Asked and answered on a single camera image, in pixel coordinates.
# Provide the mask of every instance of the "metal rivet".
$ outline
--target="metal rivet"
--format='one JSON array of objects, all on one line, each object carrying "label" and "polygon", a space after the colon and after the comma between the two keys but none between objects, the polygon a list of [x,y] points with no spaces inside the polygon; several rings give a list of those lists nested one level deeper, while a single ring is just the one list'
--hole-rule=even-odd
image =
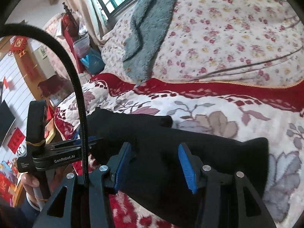
[{"label": "metal rivet", "polygon": [[203,166],[203,170],[209,171],[209,170],[211,170],[211,166],[205,164],[205,165]]},{"label": "metal rivet", "polygon": [[240,177],[240,178],[243,178],[245,175],[244,175],[243,172],[238,171],[238,172],[237,172],[237,176]]},{"label": "metal rivet", "polygon": [[102,165],[101,167],[99,167],[100,171],[106,171],[108,170],[108,167],[106,165]]},{"label": "metal rivet", "polygon": [[66,178],[67,179],[72,179],[73,177],[74,177],[75,175],[74,175],[74,173],[68,173],[67,175],[66,175]]}]

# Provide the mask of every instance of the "black cable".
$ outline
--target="black cable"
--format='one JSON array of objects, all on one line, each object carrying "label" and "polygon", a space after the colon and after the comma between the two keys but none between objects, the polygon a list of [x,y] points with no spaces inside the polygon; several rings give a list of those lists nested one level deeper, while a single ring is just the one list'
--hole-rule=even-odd
[{"label": "black cable", "polygon": [[86,188],[89,187],[89,164],[88,164],[88,125],[86,118],[85,101],[82,93],[82,87],[76,72],[67,52],[61,44],[45,31],[26,24],[6,24],[0,29],[0,37],[5,36],[24,36],[33,38],[49,47],[61,60],[66,68],[67,73],[74,86],[75,96],[77,100],[80,130],[81,130],[81,143],[82,143],[82,174],[83,181]]}]

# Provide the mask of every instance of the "pink floral cloth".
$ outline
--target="pink floral cloth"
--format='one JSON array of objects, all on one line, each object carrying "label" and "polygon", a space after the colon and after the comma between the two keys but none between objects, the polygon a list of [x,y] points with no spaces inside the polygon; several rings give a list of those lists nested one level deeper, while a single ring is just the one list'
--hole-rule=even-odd
[{"label": "pink floral cloth", "polygon": [[[150,79],[135,87],[112,74],[99,74],[84,84],[83,92],[87,114],[101,107],[125,114],[169,115],[176,129],[238,141],[267,138],[269,170],[263,201],[278,228],[292,228],[304,209],[304,97],[294,99],[303,86],[304,82],[289,88],[167,84]],[[56,109],[55,124],[65,139],[79,126],[75,94]],[[94,167],[91,156],[89,165]],[[81,161],[74,167],[82,172]],[[116,227],[175,227],[121,192],[111,196],[110,203]]]},{"label": "pink floral cloth", "polygon": [[[118,21],[102,51],[104,71],[129,82],[122,57],[134,9]],[[302,34],[286,0],[177,0],[152,77],[291,85],[304,76]]]},{"label": "pink floral cloth", "polygon": [[[65,51],[69,54],[69,57],[71,58],[73,65],[78,73],[78,68],[76,65],[75,57],[72,54],[67,41],[64,38],[61,39],[61,38],[56,37],[56,32],[57,32],[59,24],[61,23],[61,19],[62,19],[61,14],[55,15],[52,19],[50,19],[48,21],[48,23],[45,24],[44,30],[47,33],[49,33],[50,35],[52,35],[62,45],[62,47],[65,49]],[[52,67],[54,68],[54,70],[57,72],[57,74],[66,80],[70,80],[70,77],[69,77],[63,63],[60,61],[58,56],[48,47],[45,47],[45,48],[46,48],[46,52],[47,52],[48,58],[50,60],[50,63],[52,65]],[[81,84],[86,83],[91,78],[91,76],[88,74],[87,71],[84,71],[83,74],[78,73],[78,76],[79,76]]]}]

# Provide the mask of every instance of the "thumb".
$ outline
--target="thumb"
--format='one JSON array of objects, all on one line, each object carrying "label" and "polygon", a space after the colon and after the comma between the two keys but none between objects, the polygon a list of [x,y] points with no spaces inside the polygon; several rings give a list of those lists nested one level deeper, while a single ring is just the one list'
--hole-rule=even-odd
[{"label": "thumb", "polygon": [[39,187],[39,181],[36,177],[32,176],[31,174],[24,173],[21,176],[21,183],[25,186],[28,185],[33,188]]}]

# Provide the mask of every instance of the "red hanging ornament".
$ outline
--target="red hanging ornament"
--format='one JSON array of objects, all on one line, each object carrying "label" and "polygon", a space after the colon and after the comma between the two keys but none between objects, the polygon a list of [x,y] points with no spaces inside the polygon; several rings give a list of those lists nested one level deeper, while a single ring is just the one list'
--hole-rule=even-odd
[{"label": "red hanging ornament", "polygon": [[34,62],[26,50],[27,39],[27,37],[15,36],[14,41],[11,44],[11,48],[9,50],[9,55],[13,53],[19,54],[24,70],[27,76],[32,81],[37,77],[38,74]]}]

